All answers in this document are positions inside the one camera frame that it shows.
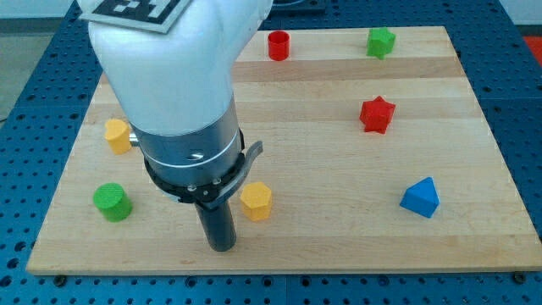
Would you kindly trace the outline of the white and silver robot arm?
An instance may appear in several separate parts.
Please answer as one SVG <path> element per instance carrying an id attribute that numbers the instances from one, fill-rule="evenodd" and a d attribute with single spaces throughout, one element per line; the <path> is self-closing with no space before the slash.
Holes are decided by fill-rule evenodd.
<path id="1" fill-rule="evenodd" d="M 207 209 L 240 187 L 260 144 L 243 145 L 232 67 L 273 0 L 80 3 L 92 47 L 154 183 Z"/>

